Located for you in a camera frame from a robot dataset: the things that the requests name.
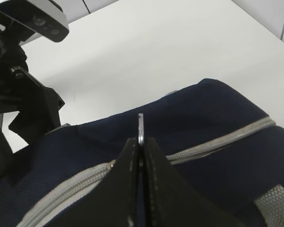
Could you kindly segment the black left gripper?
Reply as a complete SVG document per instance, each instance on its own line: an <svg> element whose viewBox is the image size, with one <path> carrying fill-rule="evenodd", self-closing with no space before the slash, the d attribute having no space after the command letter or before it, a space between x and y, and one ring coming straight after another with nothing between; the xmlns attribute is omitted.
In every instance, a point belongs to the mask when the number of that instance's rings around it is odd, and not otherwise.
<svg viewBox="0 0 284 227"><path fill-rule="evenodd" d="M18 112L9 129L32 144L61 126L62 98L28 72L27 56L19 45L31 32L4 20L0 28L0 115Z"/></svg>

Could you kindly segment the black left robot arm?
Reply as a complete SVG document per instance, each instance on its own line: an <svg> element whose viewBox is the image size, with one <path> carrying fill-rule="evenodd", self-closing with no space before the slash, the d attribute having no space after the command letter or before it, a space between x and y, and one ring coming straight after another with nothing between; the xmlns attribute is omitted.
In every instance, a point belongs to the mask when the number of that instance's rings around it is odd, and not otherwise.
<svg viewBox="0 0 284 227"><path fill-rule="evenodd" d="M28 144L61 126L62 98L28 72L27 56L20 43L33 32L0 16L0 116L18 112L9 129ZM14 163L14 155L0 127L0 179Z"/></svg>

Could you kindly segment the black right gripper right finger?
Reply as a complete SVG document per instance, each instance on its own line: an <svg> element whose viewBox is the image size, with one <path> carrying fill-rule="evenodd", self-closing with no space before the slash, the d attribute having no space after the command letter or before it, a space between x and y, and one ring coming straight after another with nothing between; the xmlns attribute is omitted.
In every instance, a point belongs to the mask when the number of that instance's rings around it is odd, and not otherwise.
<svg viewBox="0 0 284 227"><path fill-rule="evenodd" d="M186 182L155 139L143 146L143 189L148 227L242 227Z"/></svg>

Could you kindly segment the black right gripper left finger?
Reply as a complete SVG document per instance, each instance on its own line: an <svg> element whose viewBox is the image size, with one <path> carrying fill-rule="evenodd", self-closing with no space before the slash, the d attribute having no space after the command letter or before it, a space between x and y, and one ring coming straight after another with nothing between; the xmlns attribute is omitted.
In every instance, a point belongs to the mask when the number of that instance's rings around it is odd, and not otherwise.
<svg viewBox="0 0 284 227"><path fill-rule="evenodd" d="M90 193L54 217L47 226L136 226L139 148L137 139L128 139L103 180Z"/></svg>

